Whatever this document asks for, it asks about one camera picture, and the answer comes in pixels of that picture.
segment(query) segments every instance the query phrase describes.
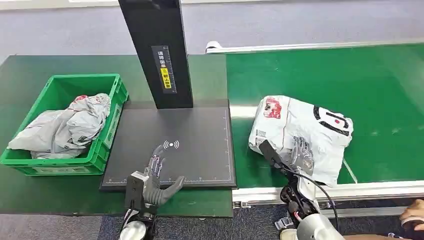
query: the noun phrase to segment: white package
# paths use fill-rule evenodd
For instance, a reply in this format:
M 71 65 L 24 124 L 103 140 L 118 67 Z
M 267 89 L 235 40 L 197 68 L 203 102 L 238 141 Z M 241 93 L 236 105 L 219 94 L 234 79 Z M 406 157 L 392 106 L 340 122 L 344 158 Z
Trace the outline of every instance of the white package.
M 315 161 L 312 179 L 334 187 L 353 130 L 352 120 L 341 113 L 288 96 L 266 96 L 257 107 L 249 147 L 262 154 L 259 145 L 268 140 L 284 155 L 293 148 L 293 136 L 303 137 Z
M 41 113 L 7 147 L 29 150 L 34 159 L 75 158 L 98 136 L 110 110 L 105 93 L 78 96 L 65 110 Z

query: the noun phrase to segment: person's hand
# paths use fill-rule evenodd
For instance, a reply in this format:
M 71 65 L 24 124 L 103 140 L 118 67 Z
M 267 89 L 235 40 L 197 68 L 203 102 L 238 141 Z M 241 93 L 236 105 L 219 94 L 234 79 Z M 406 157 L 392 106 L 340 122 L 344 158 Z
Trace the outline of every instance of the person's hand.
M 422 217 L 424 218 L 424 200 L 417 199 L 411 206 L 405 209 L 400 215 L 400 220 L 403 221 L 409 217 Z M 424 231 L 424 224 L 415 226 L 415 231 Z

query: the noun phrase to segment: wireless symbol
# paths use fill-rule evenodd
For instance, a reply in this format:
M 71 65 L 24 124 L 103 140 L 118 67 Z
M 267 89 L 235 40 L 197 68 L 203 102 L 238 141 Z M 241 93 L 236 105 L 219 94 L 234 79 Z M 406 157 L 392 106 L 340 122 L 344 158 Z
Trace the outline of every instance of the wireless symbol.
M 165 149 L 167 149 L 169 147 L 173 147 L 175 149 L 178 149 L 180 147 L 180 142 L 178 140 L 176 140 L 174 142 L 169 142 L 169 141 L 165 140 L 165 142 L 163 143 L 163 147 Z

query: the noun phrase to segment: black pole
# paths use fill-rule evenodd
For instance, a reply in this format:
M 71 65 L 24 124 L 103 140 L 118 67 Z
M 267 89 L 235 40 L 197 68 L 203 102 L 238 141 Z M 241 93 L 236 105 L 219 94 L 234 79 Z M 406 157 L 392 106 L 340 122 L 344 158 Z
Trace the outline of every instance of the black pole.
M 119 0 L 158 109 L 192 108 L 179 0 Z

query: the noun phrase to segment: white sticker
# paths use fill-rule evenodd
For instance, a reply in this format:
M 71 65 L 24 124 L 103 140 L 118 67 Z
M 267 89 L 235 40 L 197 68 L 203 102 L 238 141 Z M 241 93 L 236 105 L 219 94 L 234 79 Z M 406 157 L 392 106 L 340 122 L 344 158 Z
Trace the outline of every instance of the white sticker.
M 266 138 L 267 137 L 267 133 L 265 131 L 261 131 L 259 129 L 256 129 L 256 136 Z
M 42 174 L 68 174 L 79 173 L 88 174 L 90 171 L 85 166 L 70 166 L 70 167 L 33 167 L 35 171 Z
M 259 145 L 261 145 L 261 143 L 263 143 L 264 141 L 265 141 L 265 139 L 257 137 L 257 138 L 254 140 L 254 144 L 255 144 L 256 146 L 259 146 Z

